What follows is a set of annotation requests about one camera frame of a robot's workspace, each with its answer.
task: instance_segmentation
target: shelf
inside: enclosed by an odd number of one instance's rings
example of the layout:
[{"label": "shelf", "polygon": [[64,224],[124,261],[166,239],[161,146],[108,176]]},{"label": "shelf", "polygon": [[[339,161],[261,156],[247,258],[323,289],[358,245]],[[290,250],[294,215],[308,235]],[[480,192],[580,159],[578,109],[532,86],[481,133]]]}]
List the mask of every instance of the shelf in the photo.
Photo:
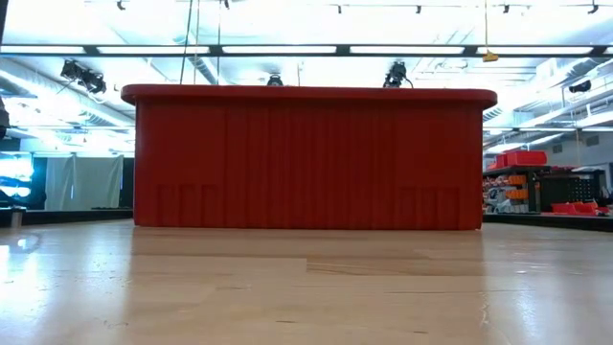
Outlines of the shelf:
[{"label": "shelf", "polygon": [[533,173],[533,172],[548,172],[551,169],[549,166],[517,166],[517,167],[506,167],[502,169],[490,170],[483,172],[483,177],[494,177],[499,176],[501,174],[512,174],[512,173]]}]

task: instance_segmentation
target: fluorescent light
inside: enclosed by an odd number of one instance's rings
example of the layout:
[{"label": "fluorescent light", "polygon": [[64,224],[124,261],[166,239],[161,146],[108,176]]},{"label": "fluorescent light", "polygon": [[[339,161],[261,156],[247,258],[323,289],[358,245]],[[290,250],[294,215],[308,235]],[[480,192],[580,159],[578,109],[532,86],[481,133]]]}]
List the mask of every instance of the fluorescent light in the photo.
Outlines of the fluorescent light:
[{"label": "fluorescent light", "polygon": [[221,48],[227,54],[329,54],[335,46],[230,46]]},{"label": "fluorescent light", "polygon": [[464,47],[402,47],[402,46],[358,46],[351,47],[352,54],[461,54]]},{"label": "fluorescent light", "polygon": [[525,143],[500,144],[500,145],[496,145],[495,147],[491,147],[491,148],[487,149],[486,152],[489,152],[489,153],[502,153],[502,152],[507,151],[507,150],[513,150],[513,149],[521,148],[522,146],[524,146],[524,144]]},{"label": "fluorescent light", "polygon": [[494,54],[501,55],[556,55],[556,54],[589,54],[592,47],[479,47],[477,53],[486,54],[488,49]]},{"label": "fluorescent light", "polygon": [[549,120],[554,119],[555,117],[557,117],[559,114],[556,113],[555,111],[549,113],[549,114],[545,114],[545,115],[541,115],[538,117],[535,117],[531,120],[526,121],[525,123],[519,125],[520,127],[534,127],[534,126],[538,126],[538,125],[542,125],[546,122],[548,122]]},{"label": "fluorescent light", "polygon": [[586,127],[582,128],[582,131],[613,131],[613,127]]},{"label": "fluorescent light", "polygon": [[510,130],[513,130],[513,128],[511,128],[511,127],[484,126],[483,130],[487,130],[487,131],[492,131],[492,130],[510,131]]},{"label": "fluorescent light", "polygon": [[85,54],[83,47],[77,46],[1,46],[5,54]]},{"label": "fluorescent light", "polygon": [[519,128],[521,131],[575,131],[575,128],[555,128],[555,127],[521,127]]},{"label": "fluorescent light", "polygon": [[588,116],[583,120],[577,121],[577,127],[589,127],[609,121],[613,121],[613,111],[606,111],[601,114]]},{"label": "fluorescent light", "polygon": [[159,47],[99,47],[98,50],[103,54],[143,54],[143,55],[163,55],[163,54],[208,54],[209,47],[206,46],[159,46]]},{"label": "fluorescent light", "polygon": [[549,135],[544,138],[534,140],[533,142],[530,143],[530,145],[539,145],[539,144],[547,143],[548,141],[559,138],[560,136],[562,136],[562,134]]}]

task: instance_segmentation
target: spotlight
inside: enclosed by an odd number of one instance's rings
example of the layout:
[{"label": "spotlight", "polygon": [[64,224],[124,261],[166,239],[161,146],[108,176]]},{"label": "spotlight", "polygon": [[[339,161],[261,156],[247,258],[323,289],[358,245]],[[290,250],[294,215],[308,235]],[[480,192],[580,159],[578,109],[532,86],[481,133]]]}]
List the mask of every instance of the spotlight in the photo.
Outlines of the spotlight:
[{"label": "spotlight", "polygon": [[592,81],[588,80],[577,85],[569,86],[568,91],[570,91],[571,93],[586,92],[589,91],[591,88]]},{"label": "spotlight", "polygon": [[283,86],[284,83],[281,81],[280,75],[272,75],[268,80],[267,86]]},{"label": "spotlight", "polygon": [[76,81],[78,85],[85,87],[87,92],[96,94],[106,92],[106,82],[102,73],[95,73],[90,69],[81,67],[76,61],[66,60],[60,75],[70,82]]},{"label": "spotlight", "polygon": [[411,87],[413,87],[413,83],[406,78],[406,67],[404,66],[404,62],[395,61],[392,68],[390,68],[390,72],[385,76],[383,87],[398,88],[402,85],[402,81],[409,81]]}]

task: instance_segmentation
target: black stage platform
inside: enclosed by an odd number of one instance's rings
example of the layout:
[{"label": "black stage platform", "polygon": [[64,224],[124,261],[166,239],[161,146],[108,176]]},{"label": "black stage platform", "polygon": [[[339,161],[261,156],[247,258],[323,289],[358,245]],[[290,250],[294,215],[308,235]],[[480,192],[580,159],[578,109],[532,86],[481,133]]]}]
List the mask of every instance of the black stage platform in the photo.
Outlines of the black stage platform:
[{"label": "black stage platform", "polygon": [[[0,227],[11,226],[10,209],[0,209]],[[131,219],[132,210],[92,210],[72,212],[28,211],[23,215],[22,225],[58,224],[76,221],[100,221],[115,219]]]},{"label": "black stage platform", "polygon": [[[92,210],[73,212],[29,211],[23,215],[22,225],[59,224],[78,221],[131,219],[132,210]],[[484,215],[485,223],[506,223],[548,226],[588,231],[613,232],[611,217],[574,217],[547,215]],[[11,226],[11,210],[0,209],[0,227]]]},{"label": "black stage platform", "polygon": [[483,222],[548,226],[588,231],[613,232],[612,217],[577,217],[549,215],[483,215]]}]

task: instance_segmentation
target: red storage bin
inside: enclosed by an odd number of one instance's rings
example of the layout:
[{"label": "red storage bin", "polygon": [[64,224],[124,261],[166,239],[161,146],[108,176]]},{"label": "red storage bin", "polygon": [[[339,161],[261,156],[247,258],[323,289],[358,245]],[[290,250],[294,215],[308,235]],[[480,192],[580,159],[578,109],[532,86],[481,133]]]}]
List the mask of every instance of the red storage bin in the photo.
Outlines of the red storage bin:
[{"label": "red storage bin", "polygon": [[544,166],[547,164],[545,151],[513,151],[507,152],[507,165],[513,166]]},{"label": "red storage bin", "polygon": [[495,169],[502,169],[506,167],[507,167],[507,154],[502,153],[502,154],[496,155],[496,168]]},{"label": "red storage bin", "polygon": [[137,225],[481,226],[491,91],[129,85],[122,93],[137,109]]}]

